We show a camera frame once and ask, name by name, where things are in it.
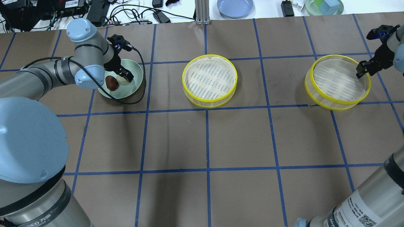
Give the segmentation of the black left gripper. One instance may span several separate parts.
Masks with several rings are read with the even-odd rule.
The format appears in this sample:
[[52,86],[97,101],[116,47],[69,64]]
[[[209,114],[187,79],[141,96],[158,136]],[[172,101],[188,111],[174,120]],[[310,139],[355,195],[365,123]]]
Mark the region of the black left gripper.
[[108,37],[107,40],[110,42],[108,47],[112,48],[112,57],[104,63],[104,69],[117,73],[117,75],[126,78],[130,83],[133,82],[133,74],[122,66],[121,58],[119,57],[121,50],[130,52],[133,46],[123,36],[117,34]]

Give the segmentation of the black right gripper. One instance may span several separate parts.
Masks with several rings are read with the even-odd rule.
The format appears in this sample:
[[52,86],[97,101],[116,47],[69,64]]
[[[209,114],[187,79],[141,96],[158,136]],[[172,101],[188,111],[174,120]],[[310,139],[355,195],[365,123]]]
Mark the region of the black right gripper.
[[401,26],[381,25],[370,30],[366,36],[368,40],[380,40],[381,45],[375,50],[375,55],[369,61],[361,61],[356,67],[356,76],[361,79],[368,74],[377,72],[392,66],[401,71]]

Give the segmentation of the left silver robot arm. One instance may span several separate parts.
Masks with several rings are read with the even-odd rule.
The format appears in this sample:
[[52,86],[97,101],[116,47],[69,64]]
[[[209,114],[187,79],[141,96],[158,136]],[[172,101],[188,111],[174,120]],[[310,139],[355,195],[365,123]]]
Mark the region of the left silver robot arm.
[[74,56],[46,57],[1,81],[1,225],[5,227],[92,227],[94,224],[62,178],[69,155],[59,118],[39,99],[51,89],[76,84],[101,88],[105,71],[127,82],[120,51],[134,47],[120,35],[105,39],[84,18],[66,33]]

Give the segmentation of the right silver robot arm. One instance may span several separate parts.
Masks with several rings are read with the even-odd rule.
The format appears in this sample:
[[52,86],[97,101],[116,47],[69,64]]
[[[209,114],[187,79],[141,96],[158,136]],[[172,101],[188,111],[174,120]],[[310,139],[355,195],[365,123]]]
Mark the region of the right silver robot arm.
[[[335,111],[350,109],[369,94],[371,76],[392,66],[403,72],[403,26],[381,25],[370,30],[366,38],[381,41],[370,60],[356,62],[347,56],[327,55],[308,70],[305,90],[317,105]],[[403,167],[401,148],[327,215],[298,218],[294,226],[402,227]]]

